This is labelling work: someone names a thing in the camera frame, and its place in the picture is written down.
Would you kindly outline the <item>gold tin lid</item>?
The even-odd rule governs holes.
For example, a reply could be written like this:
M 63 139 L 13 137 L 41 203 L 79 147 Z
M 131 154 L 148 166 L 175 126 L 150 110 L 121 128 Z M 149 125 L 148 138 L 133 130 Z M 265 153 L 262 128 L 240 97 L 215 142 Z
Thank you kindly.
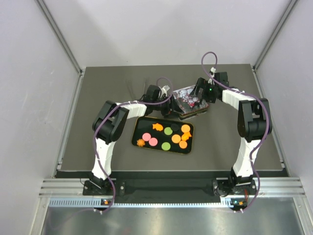
M 179 114 L 188 113 L 194 109 L 209 107 L 209 104 L 205 100 L 201 102 L 199 97 L 191 94 L 194 88 L 195 85 L 192 85 L 173 91 L 173 98 L 176 107 L 178 107 L 177 111 Z

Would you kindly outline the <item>dark square cookie tin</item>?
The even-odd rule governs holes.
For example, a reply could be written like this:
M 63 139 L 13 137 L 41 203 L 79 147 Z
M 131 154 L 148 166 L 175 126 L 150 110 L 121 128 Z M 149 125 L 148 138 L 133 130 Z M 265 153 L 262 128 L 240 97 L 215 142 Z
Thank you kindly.
M 202 109 L 194 109 L 188 113 L 179 114 L 179 120 L 185 120 L 188 118 L 192 118 L 194 116 L 198 116 L 200 114 L 206 113 L 208 108 L 202 108 Z

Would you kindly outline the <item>metal serving tongs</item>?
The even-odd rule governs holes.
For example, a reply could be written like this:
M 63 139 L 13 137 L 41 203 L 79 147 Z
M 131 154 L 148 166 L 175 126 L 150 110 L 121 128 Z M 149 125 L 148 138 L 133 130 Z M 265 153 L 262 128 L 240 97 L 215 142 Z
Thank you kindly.
M 130 79 L 126 79 L 125 82 L 131 100 L 138 100 L 141 99 L 144 94 L 146 94 L 149 85 L 149 78 L 145 77 L 143 81 L 138 81 L 138 83 Z

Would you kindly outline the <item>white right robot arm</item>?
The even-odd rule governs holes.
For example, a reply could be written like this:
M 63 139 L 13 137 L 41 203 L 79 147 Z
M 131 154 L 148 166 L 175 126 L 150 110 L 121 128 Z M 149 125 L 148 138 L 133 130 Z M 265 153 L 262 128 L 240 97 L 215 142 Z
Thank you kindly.
M 269 103 L 265 98 L 258 99 L 229 87 L 226 72 L 216 72 L 215 68 L 211 68 L 208 74 L 208 80 L 197 80 L 192 94 L 208 103 L 220 100 L 238 111 L 237 130 L 241 143 L 237 160 L 228 177 L 229 190 L 238 194 L 252 186 L 258 149 L 272 131 Z

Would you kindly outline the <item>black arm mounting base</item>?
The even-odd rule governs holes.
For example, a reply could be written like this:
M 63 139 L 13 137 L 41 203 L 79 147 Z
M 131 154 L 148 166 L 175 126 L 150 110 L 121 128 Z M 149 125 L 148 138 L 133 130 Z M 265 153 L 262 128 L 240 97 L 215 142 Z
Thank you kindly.
M 245 185 L 234 186 L 226 179 L 117 179 L 96 183 L 88 180 L 84 183 L 84 196 L 112 196 L 126 197 L 139 193 L 142 196 L 156 197 L 157 193 L 169 196 L 191 193 L 204 193 L 210 196 L 228 196 L 242 193 L 252 195 L 256 192 L 255 181 Z

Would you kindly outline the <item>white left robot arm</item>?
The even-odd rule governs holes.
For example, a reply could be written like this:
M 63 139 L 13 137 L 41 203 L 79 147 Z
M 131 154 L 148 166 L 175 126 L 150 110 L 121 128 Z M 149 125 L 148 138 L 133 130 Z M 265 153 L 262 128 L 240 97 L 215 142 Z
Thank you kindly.
M 110 177 L 112 173 L 111 161 L 113 149 L 121 137 L 126 121 L 131 118 L 140 118 L 150 110 L 162 108 L 169 104 L 173 95 L 173 85 L 160 87 L 150 85 L 147 93 L 140 99 L 117 103 L 106 101 L 93 123 L 93 150 L 95 162 L 90 182 L 100 194 L 112 190 L 116 194 L 116 187 Z

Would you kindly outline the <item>black round cookie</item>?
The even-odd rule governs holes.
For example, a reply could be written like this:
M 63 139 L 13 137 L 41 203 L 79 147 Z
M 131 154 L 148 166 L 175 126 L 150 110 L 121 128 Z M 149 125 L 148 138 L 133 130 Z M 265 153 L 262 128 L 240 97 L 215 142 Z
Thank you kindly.
M 178 126 L 177 124 L 172 124 L 172 125 L 171 125 L 171 129 L 172 129 L 173 131 L 178 131 L 178 130 L 179 130 L 179 126 Z

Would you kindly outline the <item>green round cookie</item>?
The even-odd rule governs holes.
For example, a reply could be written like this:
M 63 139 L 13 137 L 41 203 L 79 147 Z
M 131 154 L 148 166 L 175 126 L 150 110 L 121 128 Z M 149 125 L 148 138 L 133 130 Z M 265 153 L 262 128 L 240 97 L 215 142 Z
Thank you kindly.
M 164 128 L 164 134 L 169 136 L 169 135 L 172 135 L 172 133 L 173 133 L 173 130 L 171 129 L 171 127 Z
M 170 143 L 168 143 L 168 142 L 164 142 L 164 143 L 161 145 L 161 148 L 162 148 L 163 151 L 169 151 L 170 148 L 171 148 L 171 145 L 170 145 Z

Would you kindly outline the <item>round orange cookie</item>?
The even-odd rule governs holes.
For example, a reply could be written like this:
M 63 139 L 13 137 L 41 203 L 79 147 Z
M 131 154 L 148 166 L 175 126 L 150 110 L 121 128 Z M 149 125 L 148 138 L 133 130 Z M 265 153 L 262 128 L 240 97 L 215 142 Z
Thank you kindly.
M 181 126 L 181 131 L 183 133 L 188 133 L 188 132 L 190 132 L 190 130 L 191 130 L 191 127 L 188 124 L 184 124 Z
M 179 142 L 179 147 L 180 147 L 181 149 L 186 149 L 187 146 L 188 146 L 188 143 L 187 143 L 186 141 L 180 141 L 180 142 Z
M 178 134 L 172 135 L 171 140 L 173 143 L 179 143 L 181 141 L 181 136 Z

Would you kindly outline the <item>black rectangular cookie tray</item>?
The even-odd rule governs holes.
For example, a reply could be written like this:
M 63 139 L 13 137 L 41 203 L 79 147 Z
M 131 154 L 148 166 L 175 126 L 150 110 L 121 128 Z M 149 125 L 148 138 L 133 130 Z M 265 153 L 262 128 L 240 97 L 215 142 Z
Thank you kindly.
M 154 123 L 160 123 L 163 126 L 163 130 L 162 131 L 154 130 L 153 129 Z M 168 136 L 164 134 L 164 128 L 171 127 L 172 124 L 177 124 L 179 126 L 179 130 L 173 131 L 172 135 L 178 134 L 182 136 L 183 132 L 181 131 L 181 126 L 184 124 L 188 124 L 191 127 L 190 134 L 192 135 L 192 137 L 186 141 L 188 143 L 188 146 L 186 149 L 181 149 L 178 143 L 173 143 L 171 140 L 172 135 Z M 144 133 L 151 134 L 151 138 L 156 138 L 158 140 L 158 144 L 156 146 L 150 146 L 149 141 L 146 141 L 145 145 L 141 148 L 163 151 L 161 148 L 161 145 L 164 142 L 168 142 L 170 143 L 171 148 L 169 151 L 166 151 L 166 152 L 173 152 L 173 153 L 178 153 L 178 154 L 189 154 L 192 150 L 194 126 L 188 122 L 159 119 L 159 118 L 154 118 L 154 117 L 139 117 L 134 127 L 134 132 L 132 136 L 132 145 L 139 147 L 136 145 L 136 142 L 138 139 L 142 139 L 142 135 Z

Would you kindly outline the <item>pink round cookie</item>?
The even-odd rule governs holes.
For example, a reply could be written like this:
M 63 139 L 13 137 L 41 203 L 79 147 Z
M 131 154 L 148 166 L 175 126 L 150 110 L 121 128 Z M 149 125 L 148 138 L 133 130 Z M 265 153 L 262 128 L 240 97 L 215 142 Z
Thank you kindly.
M 158 144 L 158 140 L 156 138 L 150 138 L 149 139 L 149 145 L 150 146 L 156 146 Z
M 151 139 L 151 134 L 149 134 L 149 133 L 144 133 L 144 134 L 142 135 L 142 139 L 143 139 L 144 141 L 149 141 L 149 140 Z

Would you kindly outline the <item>orange star flower cookie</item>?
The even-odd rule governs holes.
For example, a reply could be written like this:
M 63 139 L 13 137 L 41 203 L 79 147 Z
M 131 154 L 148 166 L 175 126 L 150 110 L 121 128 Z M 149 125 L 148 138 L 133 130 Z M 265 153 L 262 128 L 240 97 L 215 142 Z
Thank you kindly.
M 143 147 L 145 145 L 145 140 L 143 139 L 138 139 L 136 142 L 136 145 L 139 147 Z

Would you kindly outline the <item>right aluminium frame post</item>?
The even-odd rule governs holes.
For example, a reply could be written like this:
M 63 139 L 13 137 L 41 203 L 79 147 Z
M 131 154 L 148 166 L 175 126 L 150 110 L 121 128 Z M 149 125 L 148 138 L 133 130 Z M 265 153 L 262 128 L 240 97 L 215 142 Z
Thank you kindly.
M 271 49 L 271 47 L 273 46 L 274 42 L 276 41 L 276 39 L 279 36 L 282 28 L 284 27 L 286 21 L 290 17 L 291 13 L 293 12 L 293 10 L 294 10 L 294 8 L 296 7 L 297 4 L 298 4 L 298 0 L 290 0 L 288 2 L 287 7 L 285 8 L 285 10 L 283 11 L 283 14 L 279 18 L 279 21 L 276 24 L 276 26 L 274 27 L 274 29 L 273 29 L 269 39 L 267 40 L 264 48 L 262 49 L 260 55 L 258 56 L 255 64 L 252 66 L 252 71 L 254 73 L 256 73 L 257 70 L 259 69 L 259 67 L 261 66 L 263 60 L 265 59 L 265 57 L 268 54 L 268 52 Z

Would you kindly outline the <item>aluminium frame post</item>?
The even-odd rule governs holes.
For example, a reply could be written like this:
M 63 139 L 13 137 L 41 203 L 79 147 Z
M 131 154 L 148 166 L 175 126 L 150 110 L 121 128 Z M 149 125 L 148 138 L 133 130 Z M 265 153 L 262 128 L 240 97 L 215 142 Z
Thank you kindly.
M 259 69 L 259 67 L 261 66 L 263 60 L 265 59 L 265 57 L 268 54 L 268 52 L 271 49 L 271 47 L 273 46 L 274 42 L 276 41 L 276 39 L 279 36 L 282 28 L 284 27 L 286 21 L 290 17 L 291 13 L 293 12 L 293 10 L 294 10 L 294 8 L 296 7 L 297 4 L 298 4 L 298 0 L 290 0 L 288 2 L 287 7 L 285 8 L 285 10 L 283 11 L 283 14 L 279 18 L 279 21 L 276 24 L 276 26 L 274 27 L 274 29 L 273 29 L 269 39 L 267 40 L 264 48 L 262 49 L 260 55 L 258 56 L 255 64 L 252 66 L 252 71 L 254 73 L 256 73 L 257 70 Z
M 44 0 L 35 0 L 35 3 L 38 5 L 40 11 L 42 12 L 43 16 L 47 20 L 50 28 L 52 29 L 54 35 L 56 36 L 59 44 L 61 45 L 63 51 L 65 52 L 66 56 L 70 60 L 72 66 L 74 67 L 75 71 L 81 75 L 83 73 L 83 69 L 77 62 L 70 46 L 68 45 L 63 33 L 61 32 L 57 22 L 55 21 L 54 17 L 52 16 L 46 2 Z

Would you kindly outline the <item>left aluminium frame post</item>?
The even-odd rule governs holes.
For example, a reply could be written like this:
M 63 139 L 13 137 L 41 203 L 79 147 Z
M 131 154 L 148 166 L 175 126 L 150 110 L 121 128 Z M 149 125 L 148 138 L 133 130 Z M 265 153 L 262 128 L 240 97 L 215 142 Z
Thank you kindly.
M 83 73 L 83 69 L 77 62 L 70 46 L 68 45 L 63 33 L 61 32 L 57 22 L 55 21 L 54 17 L 52 16 L 46 2 L 44 0 L 35 0 L 35 3 L 38 5 L 40 11 L 42 12 L 43 16 L 47 20 L 50 28 L 52 29 L 54 35 L 56 36 L 59 44 L 61 45 L 63 51 L 65 52 L 66 56 L 70 60 L 72 66 L 74 67 L 75 71 L 81 75 Z

